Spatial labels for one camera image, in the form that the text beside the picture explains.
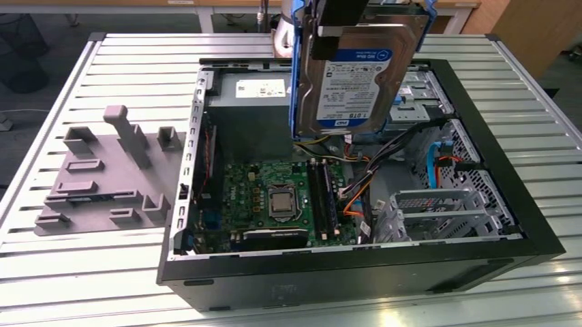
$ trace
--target green circuit board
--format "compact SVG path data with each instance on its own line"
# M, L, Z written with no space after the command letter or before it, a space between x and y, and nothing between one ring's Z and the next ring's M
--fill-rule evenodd
M345 176L340 162L330 162L334 188L345 186ZM270 189L289 187L296 193L297 216L289 221L278 221L270 216ZM349 245L356 242L356 226L346 220L338 207L340 235L328 240L317 237L310 198L310 185L306 162L273 162L229 164L225 167L225 196L221 229L229 234L234 230L253 228L301 228L310 233L309 247ZM210 237L216 252L229 252L229 238Z

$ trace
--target black trash bin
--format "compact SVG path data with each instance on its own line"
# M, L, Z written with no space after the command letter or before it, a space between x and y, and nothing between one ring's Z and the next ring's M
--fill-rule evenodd
M0 82L15 93L31 93L47 86L49 75L34 58L23 57L0 39Z
M0 38L25 58L49 52L49 45L30 14L0 14Z

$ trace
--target orange wire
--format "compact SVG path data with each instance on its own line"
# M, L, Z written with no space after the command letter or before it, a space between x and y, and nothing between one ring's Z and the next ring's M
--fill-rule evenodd
M357 212L357 211L346 211L345 212L345 215L346 216L362 216L364 217L364 213L360 213L360 212Z
M373 179L370 179L366 184L364 184L364 186L361 187L361 189L358 190L358 193L356 194L354 198L350 200L350 203L346 205L345 208L345 214L349 212L350 207L353 206L356 200L360 198L362 192L365 192L365 189L370 186L370 183L373 182Z
M445 155L444 157L438 158L440 161L445 159L453 159L457 162L464 161L462 158L454 155ZM441 167L438 165L436 165L436 179L437 179L437 188L438 188L441 186Z
M346 146L345 146L345 157L346 157L346 159L357 160L358 157L352 157L352 156L348 155L348 149L349 149L349 147L350 147L350 145L346 143ZM368 155L365 155L365 156L362 157L362 159L364 159L365 161L370 161L370 157L369 157Z

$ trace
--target power supply label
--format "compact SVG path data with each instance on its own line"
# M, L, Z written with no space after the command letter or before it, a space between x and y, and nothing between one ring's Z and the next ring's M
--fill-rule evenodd
M285 80L240 80L237 97L286 97Z

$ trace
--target metal slatted table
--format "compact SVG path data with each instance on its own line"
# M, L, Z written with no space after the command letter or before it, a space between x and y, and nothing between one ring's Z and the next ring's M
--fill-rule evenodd
M202 57L272 57L253 34L110 34L87 44L0 203L0 325L571 326L582 311L580 132L504 44L432 36L420 58L448 59L568 253L462 294L201 314L155 284L163 229L38 237L37 215L67 151L69 127L97 134L107 104L145 132L187 128Z

